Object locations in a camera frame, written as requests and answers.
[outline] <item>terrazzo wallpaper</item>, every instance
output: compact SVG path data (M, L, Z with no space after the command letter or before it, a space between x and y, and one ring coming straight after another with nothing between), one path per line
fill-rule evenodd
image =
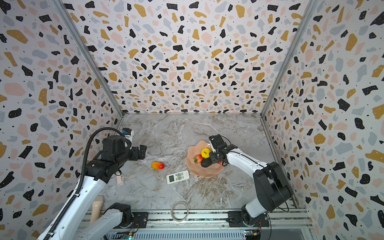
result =
M319 239L384 239L383 3L319 1L265 116Z
M35 239L118 119L51 2L0 7L0 239Z
M264 106L304 0L65 0L124 112Z

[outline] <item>strawberry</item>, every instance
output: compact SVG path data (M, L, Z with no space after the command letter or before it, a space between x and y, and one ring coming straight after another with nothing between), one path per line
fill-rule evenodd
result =
M201 163L201 161L203 161L203 160L204 160L204 158L201 156L201 154L194 157L195 164Z

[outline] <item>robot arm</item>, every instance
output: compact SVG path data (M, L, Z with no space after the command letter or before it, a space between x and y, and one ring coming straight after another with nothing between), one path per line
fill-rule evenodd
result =
M137 161L145 158L147 147L144 145L140 145L140 148L132 147L133 131L129 128L123 128L122 133L111 127L99 129L90 137L87 148L89 148L93 137L102 130L117 131L119 135L108 136L103 139L103 149L86 167L85 164L83 165L85 167L83 169L85 170L84 175L80 177L75 190L53 222L38 237L38 240L100 239L100 236L112 228L116 226L124 228L132 223L131 207L126 204L115 203L101 218L84 229L80 235L75 236L76 230L94 198L108 183L112 175L120 172L119 169L126 161Z
M233 144L228 146L220 135L210 136L209 141L212 152L209 153L209 158L201 162L202 167L222 161L223 166L234 165L253 178L257 197L243 207L248 218L255 218L266 211L271 212L293 196L285 174L276 162L261 162L243 153Z

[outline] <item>pink fruit bowl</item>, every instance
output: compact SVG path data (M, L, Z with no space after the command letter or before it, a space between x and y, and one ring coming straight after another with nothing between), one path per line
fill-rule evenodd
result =
M199 177L213 177L214 175L221 172L224 167L221 164L212 164L209 167L202 167L200 163L194 162L194 157L201 154L201 151L204 148L209 148L212 151L211 145L205 141L200 141L196 146L191 146L188 148L188 155L185 158L185 164L188 166L192 174Z

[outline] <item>marble surface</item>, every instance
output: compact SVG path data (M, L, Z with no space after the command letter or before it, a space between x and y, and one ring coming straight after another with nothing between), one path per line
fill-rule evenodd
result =
M191 209L241 208L256 196L251 177L228 165L212 178L197 177L168 185L166 175L188 170L184 162L189 146L220 134L243 152L264 162L273 156L258 115L165 115L130 114L121 128L135 131L133 146L147 145L144 160L128 161L121 168L125 184L117 186L113 176L100 195L103 209L115 202L130 204L132 209L170 209L185 201ZM155 170L152 162L165 164Z

